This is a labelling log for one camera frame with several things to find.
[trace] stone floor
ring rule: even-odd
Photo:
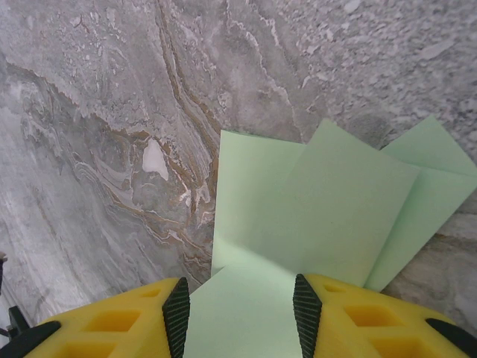
[[[32,321],[209,276],[220,129],[380,148],[435,114],[477,161],[473,0],[0,0],[0,250]],[[477,333],[477,195],[386,292]]]

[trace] ridged black rubber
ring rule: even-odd
[[[187,279],[182,277],[162,306],[171,358],[182,358],[184,355],[190,311],[189,286]]]
[[[313,358],[315,355],[322,306],[305,276],[298,274],[293,293],[293,310],[303,358]]]

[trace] black rubber grip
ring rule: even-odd
[[[303,358],[313,358],[315,355],[322,306],[305,276],[298,274],[295,279],[293,310]]]

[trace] green paper sheet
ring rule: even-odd
[[[244,248],[294,274],[363,286],[418,174],[324,120]]]
[[[301,358],[294,275],[236,254],[246,266],[228,265],[192,294],[184,358]]]
[[[364,285],[376,291],[391,282],[477,187],[476,166],[434,118],[382,151],[422,170]]]
[[[305,145],[221,132],[212,274],[236,260],[262,202],[284,183]]]

